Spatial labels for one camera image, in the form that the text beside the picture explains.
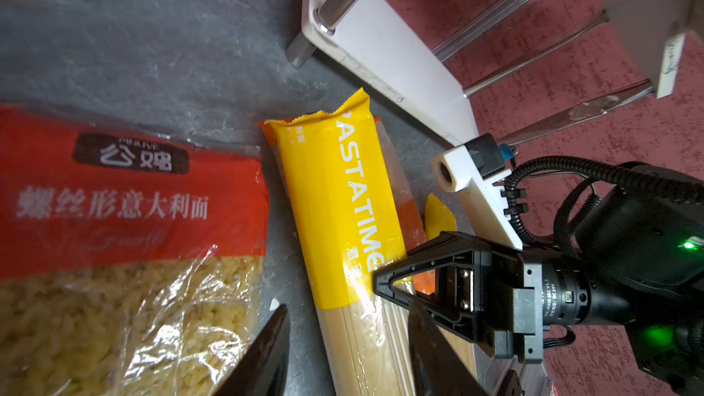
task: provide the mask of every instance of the yellow wrapper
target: yellow wrapper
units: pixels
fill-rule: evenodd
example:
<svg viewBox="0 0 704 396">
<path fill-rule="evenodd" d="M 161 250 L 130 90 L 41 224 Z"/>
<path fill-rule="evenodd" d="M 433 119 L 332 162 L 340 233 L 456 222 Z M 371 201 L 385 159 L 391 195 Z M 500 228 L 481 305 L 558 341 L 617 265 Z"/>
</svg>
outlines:
<svg viewBox="0 0 704 396">
<path fill-rule="evenodd" d="M 406 256 L 369 95 L 332 114 L 267 121 L 275 132 L 315 306 L 373 294 L 372 272 Z"/>
</svg>

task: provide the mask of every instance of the gray tabletop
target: gray tabletop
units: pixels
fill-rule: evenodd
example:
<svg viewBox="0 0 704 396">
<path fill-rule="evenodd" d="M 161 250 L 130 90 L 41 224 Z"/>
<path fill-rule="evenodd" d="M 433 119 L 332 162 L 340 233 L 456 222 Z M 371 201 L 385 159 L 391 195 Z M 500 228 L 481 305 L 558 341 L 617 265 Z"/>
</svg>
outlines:
<svg viewBox="0 0 704 396">
<path fill-rule="evenodd" d="M 293 214 L 256 123 L 334 110 L 363 83 L 322 55 L 300 70 L 288 64 L 300 14 L 301 0 L 0 0 L 0 99 L 260 145 L 271 195 L 260 319 L 274 298 L 289 305 L 286 394 L 327 395 L 334 391 Z M 446 144 L 370 93 L 418 206 L 435 193 L 461 212 L 429 168 Z"/>
</svg>

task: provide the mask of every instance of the orange package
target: orange package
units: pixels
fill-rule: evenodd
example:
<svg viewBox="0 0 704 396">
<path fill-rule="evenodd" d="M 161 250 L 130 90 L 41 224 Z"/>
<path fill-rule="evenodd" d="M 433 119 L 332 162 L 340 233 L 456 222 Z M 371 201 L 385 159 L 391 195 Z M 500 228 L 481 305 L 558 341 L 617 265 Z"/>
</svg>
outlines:
<svg viewBox="0 0 704 396">
<path fill-rule="evenodd" d="M 258 156 L 0 108 L 0 393 L 209 395 L 256 334 Z"/>
</svg>

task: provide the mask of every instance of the pasta package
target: pasta package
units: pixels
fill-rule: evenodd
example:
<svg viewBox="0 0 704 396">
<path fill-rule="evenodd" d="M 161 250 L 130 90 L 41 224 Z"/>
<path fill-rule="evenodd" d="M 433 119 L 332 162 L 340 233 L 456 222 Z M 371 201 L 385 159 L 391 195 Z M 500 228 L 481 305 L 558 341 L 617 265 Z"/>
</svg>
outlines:
<svg viewBox="0 0 704 396">
<path fill-rule="evenodd" d="M 369 96 L 267 121 L 338 396 L 412 395 L 407 312 L 373 295 L 374 270 L 406 256 Z"/>
<path fill-rule="evenodd" d="M 51 115 L 0 107 L 0 395 L 213 394 L 256 337 L 255 149 Z"/>
</svg>

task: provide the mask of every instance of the red label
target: red label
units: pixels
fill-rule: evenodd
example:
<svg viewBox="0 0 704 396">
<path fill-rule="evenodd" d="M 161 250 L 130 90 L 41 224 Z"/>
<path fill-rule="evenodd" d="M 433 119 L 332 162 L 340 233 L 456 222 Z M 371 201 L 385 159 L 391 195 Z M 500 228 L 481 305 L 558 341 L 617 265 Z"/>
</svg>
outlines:
<svg viewBox="0 0 704 396">
<path fill-rule="evenodd" d="M 0 278 L 264 255 L 269 200 L 258 158 L 6 107 L 0 163 Z"/>
</svg>

